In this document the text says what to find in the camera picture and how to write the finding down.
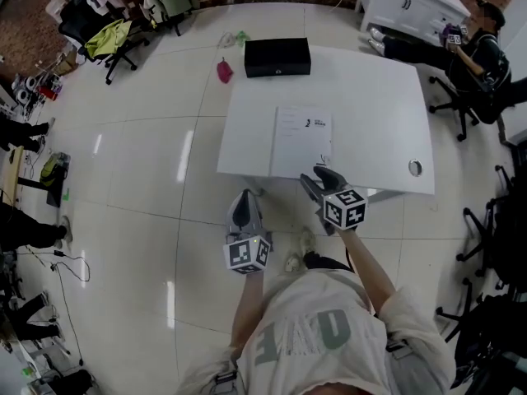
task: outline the white t-shirt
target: white t-shirt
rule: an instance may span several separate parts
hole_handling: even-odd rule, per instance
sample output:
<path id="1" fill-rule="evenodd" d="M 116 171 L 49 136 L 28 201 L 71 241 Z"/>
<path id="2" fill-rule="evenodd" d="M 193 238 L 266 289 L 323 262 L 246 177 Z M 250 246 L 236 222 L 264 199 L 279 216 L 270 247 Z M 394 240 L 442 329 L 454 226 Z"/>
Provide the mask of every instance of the white t-shirt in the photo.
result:
<path id="1" fill-rule="evenodd" d="M 437 395 L 454 381 L 453 354 L 408 289 L 392 295 L 379 318 L 358 276 L 345 271 L 286 274 L 266 296 L 236 362 L 237 393 L 301 395 L 343 383 L 374 395 Z M 396 348 L 388 352 L 390 344 Z M 191 383 L 185 376 L 183 384 Z"/>

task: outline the desk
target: desk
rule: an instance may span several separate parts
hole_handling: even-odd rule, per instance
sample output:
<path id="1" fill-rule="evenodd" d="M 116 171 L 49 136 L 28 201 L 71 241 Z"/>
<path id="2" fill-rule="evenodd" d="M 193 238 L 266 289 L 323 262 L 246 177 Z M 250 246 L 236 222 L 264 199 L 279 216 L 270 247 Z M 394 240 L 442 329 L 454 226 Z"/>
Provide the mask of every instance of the desk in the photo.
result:
<path id="1" fill-rule="evenodd" d="M 332 113 L 332 169 L 352 186 L 434 194 L 430 128 L 416 68 L 343 49 L 311 45 L 310 52 L 309 76 L 234 75 L 217 171 L 269 177 L 276 108 L 314 105 Z M 409 171 L 412 160 L 422 165 L 418 177 Z M 381 193 L 371 202 L 385 198 Z"/>
<path id="2" fill-rule="evenodd" d="M 56 184 L 51 187 L 44 186 L 40 181 L 34 181 L 20 177 L 20 167 L 22 157 L 24 154 L 24 147 L 19 146 L 14 150 L 13 161 L 9 162 L 7 159 L 3 167 L 3 195 L 2 201 L 7 205 L 14 205 L 16 201 L 16 187 L 18 184 L 30 188 L 38 188 L 48 193 L 47 203 L 52 207 L 60 207 L 63 194 L 63 180 L 55 180 Z"/>

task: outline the backpack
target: backpack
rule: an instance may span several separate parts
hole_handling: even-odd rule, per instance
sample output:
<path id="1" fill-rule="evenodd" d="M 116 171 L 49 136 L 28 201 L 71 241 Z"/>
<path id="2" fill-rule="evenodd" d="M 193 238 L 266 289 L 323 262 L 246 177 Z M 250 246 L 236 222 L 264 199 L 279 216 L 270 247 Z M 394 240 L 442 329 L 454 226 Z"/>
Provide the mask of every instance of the backpack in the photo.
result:
<path id="1" fill-rule="evenodd" d="M 65 172 L 63 154 L 62 152 L 56 152 L 51 155 L 44 167 L 42 167 L 40 182 L 50 188 L 54 185 L 55 180 L 65 179 Z"/>

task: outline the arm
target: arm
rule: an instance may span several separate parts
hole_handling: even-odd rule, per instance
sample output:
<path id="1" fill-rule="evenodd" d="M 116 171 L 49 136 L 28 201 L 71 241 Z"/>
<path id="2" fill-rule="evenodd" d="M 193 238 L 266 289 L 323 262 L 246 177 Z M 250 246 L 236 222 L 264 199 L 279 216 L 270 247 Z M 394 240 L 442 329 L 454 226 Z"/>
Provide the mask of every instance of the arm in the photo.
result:
<path id="1" fill-rule="evenodd" d="M 245 277 L 244 291 L 232 324 L 231 347 L 234 358 L 239 358 L 245 344 L 258 326 L 264 313 L 264 273 L 251 273 Z"/>
<path id="2" fill-rule="evenodd" d="M 455 46 L 454 52 L 461 58 L 461 61 L 472 71 L 476 76 L 481 76 L 485 73 L 485 69 L 479 64 L 475 63 L 466 53 L 459 47 Z"/>
<path id="3" fill-rule="evenodd" d="M 361 278 L 364 289 L 377 313 L 383 304 L 395 293 L 394 284 L 386 275 L 385 270 L 371 255 L 353 230 L 337 230 L 343 239 L 347 251 L 352 257 L 357 274 Z"/>

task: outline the trash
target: trash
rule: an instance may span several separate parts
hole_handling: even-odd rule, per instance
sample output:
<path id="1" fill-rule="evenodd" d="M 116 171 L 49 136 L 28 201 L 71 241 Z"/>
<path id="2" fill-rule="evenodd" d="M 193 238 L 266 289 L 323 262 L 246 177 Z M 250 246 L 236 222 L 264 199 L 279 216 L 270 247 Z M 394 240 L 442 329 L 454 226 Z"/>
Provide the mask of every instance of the trash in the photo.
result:
<path id="1" fill-rule="evenodd" d="M 217 76 L 223 83 L 229 83 L 233 74 L 234 72 L 232 71 L 231 66 L 229 66 L 229 63 L 226 62 L 225 59 L 217 64 Z"/>
<path id="2" fill-rule="evenodd" d="M 234 37 L 231 32 L 226 32 L 222 35 L 220 38 L 220 42 L 217 43 L 217 46 L 220 49 L 228 49 L 229 47 L 232 47 L 236 43 L 236 38 Z"/>
<path id="3" fill-rule="evenodd" d="M 243 47 L 245 45 L 245 41 L 250 41 L 250 37 L 243 30 L 241 30 L 236 36 L 236 43 L 240 47 Z"/>

